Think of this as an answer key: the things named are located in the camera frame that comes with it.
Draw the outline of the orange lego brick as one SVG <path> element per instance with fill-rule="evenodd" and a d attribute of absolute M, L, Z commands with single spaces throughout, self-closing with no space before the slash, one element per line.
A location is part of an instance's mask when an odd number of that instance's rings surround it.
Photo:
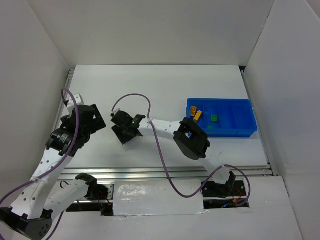
<path fill-rule="evenodd" d="M 189 109 L 189 114 L 191 117 L 194 117 L 196 113 L 197 113 L 197 107 L 192 105 Z"/>

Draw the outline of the yellow 2x4 lego brick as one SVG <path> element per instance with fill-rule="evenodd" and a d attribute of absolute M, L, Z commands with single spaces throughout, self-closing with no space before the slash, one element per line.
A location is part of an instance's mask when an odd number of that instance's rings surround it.
<path fill-rule="evenodd" d="M 195 115 L 194 115 L 194 117 L 193 117 L 193 121 L 195 122 L 195 123 L 197 123 L 198 121 L 199 121 L 199 119 L 200 119 L 200 117 L 202 116 L 202 111 L 201 110 L 198 110 L 196 113 L 195 113 Z"/>

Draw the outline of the green lego brick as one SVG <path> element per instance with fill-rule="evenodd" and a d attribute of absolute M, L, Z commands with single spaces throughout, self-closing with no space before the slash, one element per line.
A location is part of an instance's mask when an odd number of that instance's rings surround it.
<path fill-rule="evenodd" d="M 211 115 L 211 116 L 210 116 L 210 120 L 211 120 L 211 122 L 213 122 L 213 123 L 217 123 L 217 122 L 218 122 L 218 116 L 217 116 L 217 115 Z"/>

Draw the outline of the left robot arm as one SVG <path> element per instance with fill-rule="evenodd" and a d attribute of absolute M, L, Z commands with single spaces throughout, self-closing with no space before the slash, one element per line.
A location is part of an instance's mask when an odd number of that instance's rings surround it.
<path fill-rule="evenodd" d="M 0 209 L 1 222 L 31 240 L 42 240 L 49 233 L 54 219 L 73 202 L 81 198 L 97 200 L 109 192 L 107 187 L 98 184 L 95 177 L 80 173 L 64 189 L 50 194 L 77 151 L 92 134 L 106 127 L 95 104 L 79 105 L 61 121 L 60 128 L 51 133 L 46 143 L 30 185 L 9 207 Z"/>

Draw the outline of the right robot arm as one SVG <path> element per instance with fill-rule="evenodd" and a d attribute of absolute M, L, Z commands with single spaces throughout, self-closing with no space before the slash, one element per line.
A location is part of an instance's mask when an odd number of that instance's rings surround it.
<path fill-rule="evenodd" d="M 172 140 L 187 158 L 198 161 L 211 174 L 215 174 L 205 183 L 202 192 L 211 193 L 217 198 L 226 198 L 232 194 L 236 176 L 210 148 L 208 135 L 193 120 L 185 117 L 182 121 L 165 121 L 147 118 L 144 115 L 131 117 L 118 110 L 111 113 L 113 132 L 121 144 L 126 144 L 135 137 L 153 136 Z"/>

